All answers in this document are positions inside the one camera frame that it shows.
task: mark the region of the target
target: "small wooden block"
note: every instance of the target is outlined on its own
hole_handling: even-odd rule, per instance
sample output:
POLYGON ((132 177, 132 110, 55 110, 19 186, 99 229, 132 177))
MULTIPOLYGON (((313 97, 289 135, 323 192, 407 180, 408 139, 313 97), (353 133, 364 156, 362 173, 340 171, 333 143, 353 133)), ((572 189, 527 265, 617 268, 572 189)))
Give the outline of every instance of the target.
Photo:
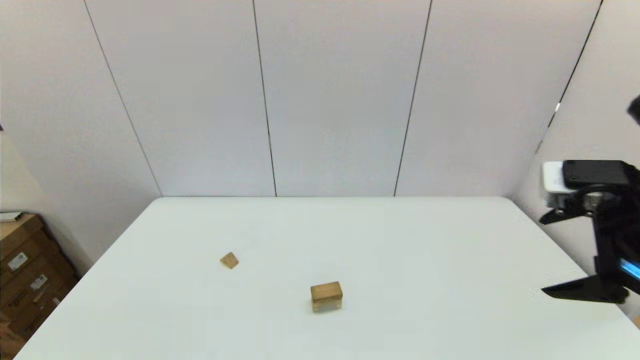
POLYGON ((342 307, 342 288, 340 283, 334 281, 311 286, 311 301, 314 311, 318 311, 320 307, 324 306, 333 306, 340 309, 342 307))
POLYGON ((235 268, 236 265, 240 263, 240 261, 238 261, 238 259, 236 258, 233 252, 230 252, 227 255, 225 255, 222 259, 220 259, 220 262, 226 265, 230 269, 235 268))

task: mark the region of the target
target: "white table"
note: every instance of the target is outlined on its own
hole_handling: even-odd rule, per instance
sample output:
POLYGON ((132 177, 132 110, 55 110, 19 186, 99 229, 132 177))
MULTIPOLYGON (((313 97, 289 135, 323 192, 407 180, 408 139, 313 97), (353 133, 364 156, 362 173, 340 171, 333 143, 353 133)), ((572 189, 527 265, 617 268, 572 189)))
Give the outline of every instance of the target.
POLYGON ((540 291, 583 275, 500 198, 164 198, 17 359, 637 359, 615 305, 540 291))

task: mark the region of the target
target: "stacked cardboard boxes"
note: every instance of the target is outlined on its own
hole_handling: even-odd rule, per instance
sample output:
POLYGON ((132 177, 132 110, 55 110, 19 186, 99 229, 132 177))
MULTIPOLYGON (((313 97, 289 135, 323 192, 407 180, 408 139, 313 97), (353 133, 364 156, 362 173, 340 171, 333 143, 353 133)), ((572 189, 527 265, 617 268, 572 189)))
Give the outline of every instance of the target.
POLYGON ((0 358, 13 358, 75 284, 38 215, 0 223, 0 358))

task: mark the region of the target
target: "white wall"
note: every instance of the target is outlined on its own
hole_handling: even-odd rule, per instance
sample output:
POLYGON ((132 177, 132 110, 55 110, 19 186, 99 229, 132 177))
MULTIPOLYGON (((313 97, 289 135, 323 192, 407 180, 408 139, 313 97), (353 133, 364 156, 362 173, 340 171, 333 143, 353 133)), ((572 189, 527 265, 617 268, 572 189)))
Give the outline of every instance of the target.
POLYGON ((249 0, 87 0, 165 196, 274 196, 249 0))
MULTIPOLYGON (((533 219, 548 210, 540 191, 544 161, 610 159, 640 166, 640 126, 626 112, 640 94, 638 15, 639 1, 604 1, 562 105, 515 197, 533 219)), ((542 228, 593 274, 595 243, 589 219, 542 228)), ((640 315, 640 297, 634 295, 623 309, 640 315)))
POLYGON ((434 0, 397 195, 511 196, 600 0, 434 0))
POLYGON ((93 265, 82 246, 71 237, 64 222, 4 131, 0 132, 0 211, 40 214, 62 251, 80 274, 87 272, 93 265))
POLYGON ((278 195, 393 195, 429 1, 255 11, 278 195))
POLYGON ((0 3, 1 123, 96 261, 159 197, 84 3, 0 3))

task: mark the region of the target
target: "white label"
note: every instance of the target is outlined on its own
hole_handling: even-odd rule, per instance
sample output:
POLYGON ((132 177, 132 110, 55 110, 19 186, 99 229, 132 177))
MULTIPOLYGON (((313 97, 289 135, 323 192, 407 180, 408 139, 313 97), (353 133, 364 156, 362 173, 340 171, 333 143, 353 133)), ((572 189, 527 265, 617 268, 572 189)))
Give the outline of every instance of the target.
POLYGON ((47 282, 47 277, 44 274, 40 274, 40 276, 38 276, 32 283, 31 283, 31 289, 32 290, 37 290, 40 289, 42 287, 42 285, 44 285, 45 282, 47 282))
POLYGON ((27 255, 21 252, 20 254, 18 254, 18 256, 13 258, 13 260, 9 261, 7 265, 9 265, 9 269, 11 269, 11 271, 16 271, 16 269, 22 266, 22 264, 26 263, 28 259, 29 258, 27 257, 27 255))

